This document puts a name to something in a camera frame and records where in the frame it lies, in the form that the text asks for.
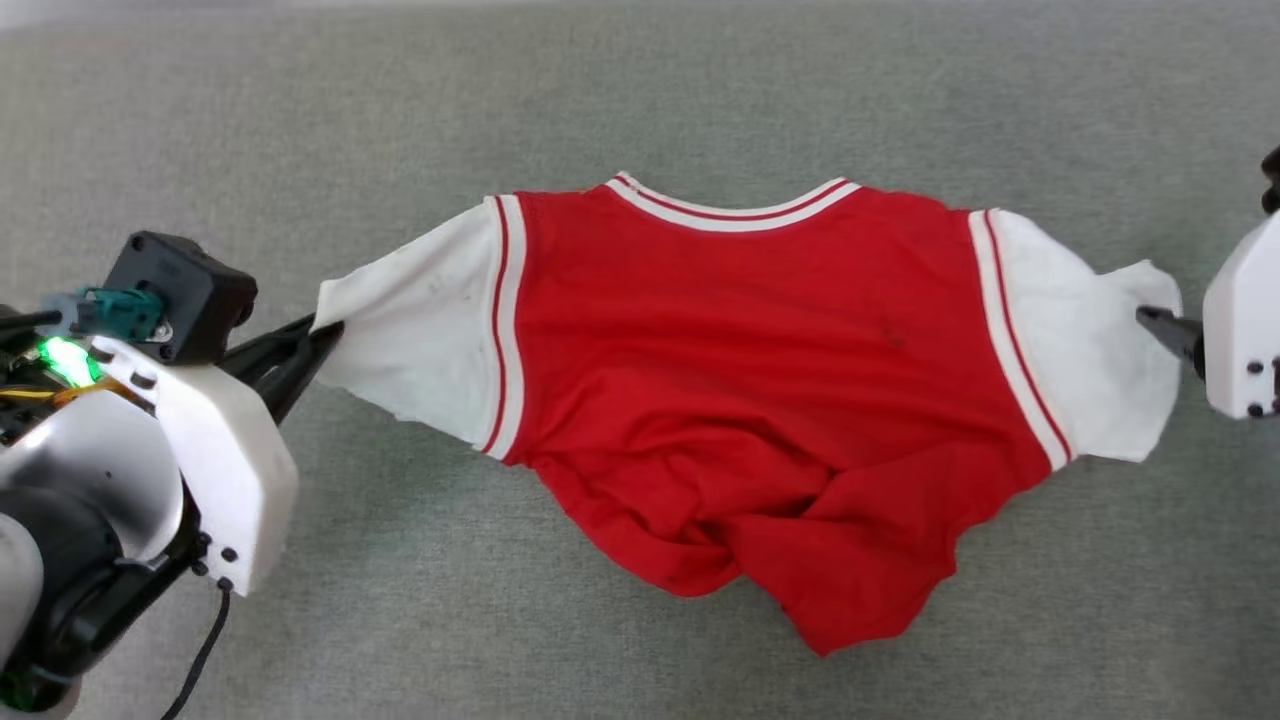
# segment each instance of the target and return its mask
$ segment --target red stripe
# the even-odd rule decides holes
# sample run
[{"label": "red stripe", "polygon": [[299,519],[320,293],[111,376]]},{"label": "red stripe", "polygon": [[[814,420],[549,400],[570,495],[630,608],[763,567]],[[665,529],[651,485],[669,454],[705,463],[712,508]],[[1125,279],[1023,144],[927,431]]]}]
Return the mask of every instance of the red stripe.
[{"label": "red stripe", "polygon": [[804,202],[801,202],[801,204],[799,204],[799,205],[796,205],[794,208],[787,208],[787,209],[777,210],[777,211],[773,211],[773,213],[764,213],[764,214],[760,214],[760,215],[724,215],[724,214],[719,214],[719,213],[707,213],[707,211],[703,211],[703,210],[691,210],[689,208],[685,208],[685,206],[681,206],[681,205],[676,205],[675,202],[671,202],[669,200],[663,200],[660,197],[655,197],[653,195],[649,195],[649,192],[646,192],[644,188],[639,187],[636,183],[631,182],[630,178],[623,177],[623,176],[616,176],[613,179],[616,179],[616,181],[626,184],[632,191],[635,191],[636,195],[639,195],[640,197],[644,197],[649,202],[653,202],[655,205],[662,205],[663,208],[667,208],[668,210],[676,210],[676,211],[684,213],[686,215],[692,215],[695,218],[705,218],[708,220],[742,220],[742,222],[750,222],[750,220],[772,220],[774,218],[782,218],[785,215],[790,215],[791,213],[797,213],[797,211],[804,210],[805,208],[813,205],[814,202],[820,202],[822,199],[827,197],[832,192],[836,192],[841,187],[845,187],[846,184],[849,184],[849,181],[837,182],[836,184],[828,187],[827,190],[822,191],[820,193],[810,197],[809,200],[805,200]]},{"label": "red stripe", "polygon": [[493,443],[498,442],[498,432],[502,429],[502,416],[507,410],[507,359],[502,351],[502,336],[498,333],[498,307],[502,306],[502,281],[507,277],[507,211],[502,208],[502,197],[494,199],[498,204],[498,222],[502,224],[502,261],[498,264],[498,286],[493,292],[493,343],[498,348],[498,418],[493,421],[493,433],[489,442],[480,452],[493,450]]},{"label": "red stripe", "polygon": [[1014,342],[1014,352],[1018,355],[1018,364],[1023,369],[1023,377],[1027,378],[1027,384],[1032,388],[1032,395],[1036,396],[1036,404],[1039,405],[1041,413],[1044,414],[1044,419],[1048,420],[1048,427],[1053,429],[1053,436],[1057,442],[1062,443],[1062,450],[1066,451],[1066,459],[1073,457],[1071,446],[1066,442],[1066,436],[1057,427],[1053,420],[1053,415],[1050,414],[1048,406],[1044,405],[1044,398],[1041,397],[1039,388],[1036,387],[1036,380],[1032,379],[1032,373],[1027,366],[1027,359],[1023,356],[1023,348],[1018,345],[1018,333],[1014,332],[1014,316],[1009,311],[1009,296],[1005,293],[1005,270],[1002,263],[1000,261],[1000,241],[996,238],[996,225],[991,222],[991,210],[982,214],[983,220],[987,223],[987,232],[991,234],[991,247],[996,255],[996,279],[1000,283],[1000,304],[1005,307],[1005,327],[1009,329],[1009,338]]}]

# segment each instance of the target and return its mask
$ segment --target white sleeve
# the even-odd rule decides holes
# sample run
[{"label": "white sleeve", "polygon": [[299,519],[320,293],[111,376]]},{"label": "white sleeve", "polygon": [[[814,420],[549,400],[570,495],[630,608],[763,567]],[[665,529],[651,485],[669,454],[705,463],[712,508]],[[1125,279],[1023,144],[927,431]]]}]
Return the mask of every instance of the white sleeve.
[{"label": "white sleeve", "polygon": [[1178,398],[1180,363],[1134,311],[1180,314],[1178,284],[1146,260],[1094,274],[1029,219],[996,210],[991,220],[1027,370],[1071,454],[1144,460]]},{"label": "white sleeve", "polygon": [[320,380],[472,445],[498,419],[494,334],[507,223],[498,199],[320,286],[315,327],[346,323]]}]

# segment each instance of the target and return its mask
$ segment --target gray fabric surface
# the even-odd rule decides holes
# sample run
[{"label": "gray fabric surface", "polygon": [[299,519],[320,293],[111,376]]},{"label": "gray fabric surface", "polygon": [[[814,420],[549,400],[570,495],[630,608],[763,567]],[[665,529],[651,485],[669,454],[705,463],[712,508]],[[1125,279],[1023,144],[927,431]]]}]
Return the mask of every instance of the gray fabric surface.
[{"label": "gray fabric surface", "polygon": [[[489,192],[628,169],[714,205],[831,177],[1024,213],[1193,307],[1280,142],[1274,0],[177,15],[0,36],[4,300],[129,231],[262,286],[251,331]],[[284,565],[188,717],[1256,719],[1280,706],[1280,430],[1188,380],[1143,465],[1084,460],[960,547],[910,632],[818,660],[749,583],[613,566],[536,479],[328,388],[285,427]],[[159,716],[212,619],[183,580],[79,719]]]}]

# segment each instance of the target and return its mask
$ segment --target robotic arm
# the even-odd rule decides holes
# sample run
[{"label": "robotic arm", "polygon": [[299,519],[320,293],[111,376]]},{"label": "robotic arm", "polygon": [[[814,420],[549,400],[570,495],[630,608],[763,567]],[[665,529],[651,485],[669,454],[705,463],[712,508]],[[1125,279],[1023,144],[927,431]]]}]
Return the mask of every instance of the robotic arm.
[{"label": "robotic arm", "polygon": [[302,318],[228,351],[256,292],[143,232],[102,287],[0,307],[0,719],[68,715],[78,679],[187,571],[224,596],[207,653],[230,593],[279,559],[297,468],[278,423],[342,327]]},{"label": "robotic arm", "polygon": [[1138,309],[1138,322],[1187,360],[1204,380],[1208,402],[1230,418],[1280,413],[1280,336],[1261,332],[1280,307],[1280,149],[1262,163],[1270,215],[1244,237],[1204,293],[1203,323],[1162,307]]}]

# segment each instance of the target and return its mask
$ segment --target gray tablecloth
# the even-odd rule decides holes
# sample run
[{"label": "gray tablecloth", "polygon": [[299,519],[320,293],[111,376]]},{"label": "gray tablecloth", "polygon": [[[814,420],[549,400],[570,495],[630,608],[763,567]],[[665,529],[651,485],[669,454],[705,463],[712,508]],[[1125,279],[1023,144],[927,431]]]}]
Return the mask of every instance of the gray tablecloth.
[{"label": "gray tablecloth", "polygon": [[[1024,213],[1196,307],[1280,142],[1272,0],[179,14],[0,36],[4,300],[186,234],[317,283],[516,188],[618,169],[712,205],[822,181]],[[818,660],[750,583],[613,566],[536,478],[315,388],[283,566],[189,717],[1258,719],[1280,707],[1280,429],[1188,380],[1143,465],[1083,460],[970,532],[902,638]],[[165,596],[82,719],[168,706],[215,609]]]}]

